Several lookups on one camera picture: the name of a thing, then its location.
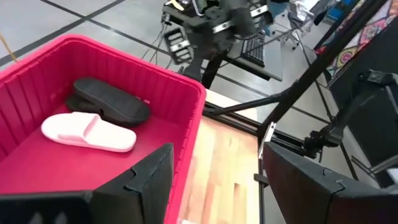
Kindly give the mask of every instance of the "gray concrete floor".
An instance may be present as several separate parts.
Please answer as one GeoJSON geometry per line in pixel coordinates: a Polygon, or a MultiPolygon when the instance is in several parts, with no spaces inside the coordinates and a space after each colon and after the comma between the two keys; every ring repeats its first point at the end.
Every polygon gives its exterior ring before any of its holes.
{"type": "MultiPolygon", "coordinates": [[[[87,35],[104,44],[127,52],[136,57],[142,57],[160,31],[160,15],[164,0],[118,0],[108,10],[92,15],[93,12],[111,4],[114,0],[4,0],[0,1],[0,32],[5,36],[10,48],[19,58],[51,41],[62,34],[87,35]],[[64,10],[49,3],[55,3],[64,10]]],[[[273,29],[285,30],[289,27],[286,17],[278,16],[273,29]]],[[[312,48],[328,29],[327,24],[314,27],[303,42],[312,48]]],[[[284,79],[266,81],[233,65],[227,65],[219,70],[211,90],[228,96],[239,102],[260,99],[278,93],[298,79],[308,68],[303,52],[292,50],[292,43],[281,47],[284,79]]],[[[150,50],[144,60],[152,57],[150,50]]],[[[158,53],[158,65],[165,67],[170,58],[158,53]]],[[[3,47],[0,47],[0,70],[13,64],[3,47]]],[[[172,64],[170,69],[177,70],[172,64]]],[[[276,105],[258,108],[259,121],[264,120],[276,105]]],[[[312,85],[296,102],[295,108],[278,122],[277,129],[298,138],[309,135],[311,130],[319,130],[328,121],[325,107],[320,94],[312,85]]],[[[325,149],[322,164],[341,174],[351,177],[348,165],[340,148],[325,149]]],[[[266,193],[267,223],[284,223],[282,214],[272,195],[266,193]]]]}

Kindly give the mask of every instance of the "colorful patterned fabric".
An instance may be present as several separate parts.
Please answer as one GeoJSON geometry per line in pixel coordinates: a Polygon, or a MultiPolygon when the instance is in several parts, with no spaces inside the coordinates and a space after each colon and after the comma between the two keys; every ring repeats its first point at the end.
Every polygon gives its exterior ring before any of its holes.
{"type": "MultiPolygon", "coordinates": [[[[362,6],[365,0],[355,6],[353,11],[348,17],[341,23],[339,28],[322,44],[319,49],[315,51],[321,54],[325,47],[333,40],[335,34],[341,30],[347,21],[352,18],[356,10],[362,6]]],[[[353,58],[363,47],[365,47],[378,33],[380,33],[395,16],[398,15],[398,0],[389,0],[386,4],[380,8],[380,10],[373,16],[373,18],[366,24],[366,26],[359,31],[351,42],[340,52],[340,54],[334,59],[332,64],[327,68],[332,77],[340,71],[340,69],[353,58]]]]}

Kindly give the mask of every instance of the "light wood surface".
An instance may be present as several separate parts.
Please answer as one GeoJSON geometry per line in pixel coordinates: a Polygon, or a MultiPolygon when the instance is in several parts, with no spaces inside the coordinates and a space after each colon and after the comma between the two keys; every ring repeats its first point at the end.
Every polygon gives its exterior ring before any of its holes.
{"type": "MultiPolygon", "coordinates": [[[[237,102],[208,91],[208,101],[237,102]]],[[[256,110],[243,112],[252,119],[256,110]]],[[[202,117],[179,218],[192,223],[259,223],[257,140],[254,136],[202,117]]]]}

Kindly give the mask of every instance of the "pink crate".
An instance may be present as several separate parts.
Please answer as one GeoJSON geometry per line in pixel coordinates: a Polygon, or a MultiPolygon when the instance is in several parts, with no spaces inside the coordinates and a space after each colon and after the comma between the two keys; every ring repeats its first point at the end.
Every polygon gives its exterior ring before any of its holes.
{"type": "Polygon", "coordinates": [[[174,180],[165,223],[176,223],[205,89],[197,82],[79,35],[64,35],[0,72],[0,194],[92,190],[166,142],[174,180]],[[52,142],[40,131],[67,112],[72,83],[95,77],[149,102],[134,149],[114,153],[52,142]]]}

